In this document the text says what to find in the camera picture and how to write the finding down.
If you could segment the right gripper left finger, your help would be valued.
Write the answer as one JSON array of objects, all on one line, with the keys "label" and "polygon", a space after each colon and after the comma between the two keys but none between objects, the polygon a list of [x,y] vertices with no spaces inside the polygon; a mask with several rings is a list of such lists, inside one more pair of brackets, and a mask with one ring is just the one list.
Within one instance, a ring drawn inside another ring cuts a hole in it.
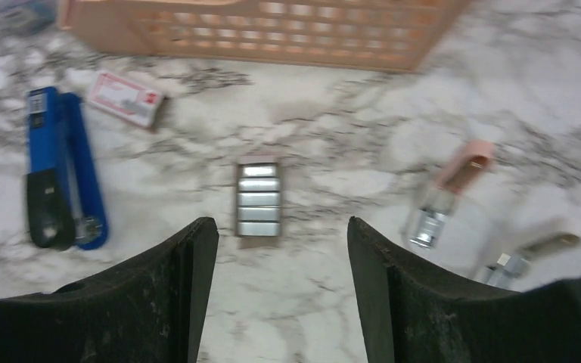
[{"label": "right gripper left finger", "polygon": [[0,362],[194,362],[219,233],[201,217],[53,293],[0,299]]}]

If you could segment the pink white small stapler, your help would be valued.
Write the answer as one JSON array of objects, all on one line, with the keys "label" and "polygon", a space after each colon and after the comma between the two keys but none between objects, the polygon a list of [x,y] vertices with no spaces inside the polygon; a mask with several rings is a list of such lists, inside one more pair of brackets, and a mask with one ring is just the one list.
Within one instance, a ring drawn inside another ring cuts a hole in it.
[{"label": "pink white small stapler", "polygon": [[463,193],[489,168],[494,150],[490,141],[469,141],[424,184],[402,230],[408,242],[428,249],[436,246]]}]

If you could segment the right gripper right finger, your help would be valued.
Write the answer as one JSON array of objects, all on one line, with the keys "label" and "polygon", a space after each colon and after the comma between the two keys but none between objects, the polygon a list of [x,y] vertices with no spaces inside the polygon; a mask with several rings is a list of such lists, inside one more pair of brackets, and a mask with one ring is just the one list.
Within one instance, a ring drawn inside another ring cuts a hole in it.
[{"label": "right gripper right finger", "polygon": [[581,278],[523,293],[491,287],[358,217],[347,243],[370,362],[581,362]]}]

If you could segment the staple tray with staples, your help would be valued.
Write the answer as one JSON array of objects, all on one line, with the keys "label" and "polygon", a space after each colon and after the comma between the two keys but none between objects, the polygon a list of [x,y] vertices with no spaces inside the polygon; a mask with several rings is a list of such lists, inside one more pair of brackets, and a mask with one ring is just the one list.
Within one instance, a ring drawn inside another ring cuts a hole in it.
[{"label": "staple tray with staples", "polygon": [[234,234],[241,249],[276,247],[283,232],[283,167],[273,155],[242,156],[235,169]]}]

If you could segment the red white staple box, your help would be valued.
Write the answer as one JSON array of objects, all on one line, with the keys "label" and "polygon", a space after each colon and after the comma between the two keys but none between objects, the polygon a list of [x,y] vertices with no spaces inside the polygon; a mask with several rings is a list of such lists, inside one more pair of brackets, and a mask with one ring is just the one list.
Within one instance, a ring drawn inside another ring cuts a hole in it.
[{"label": "red white staple box", "polygon": [[143,129],[152,129],[165,99],[162,91],[109,70],[100,70],[86,92],[91,106]]}]

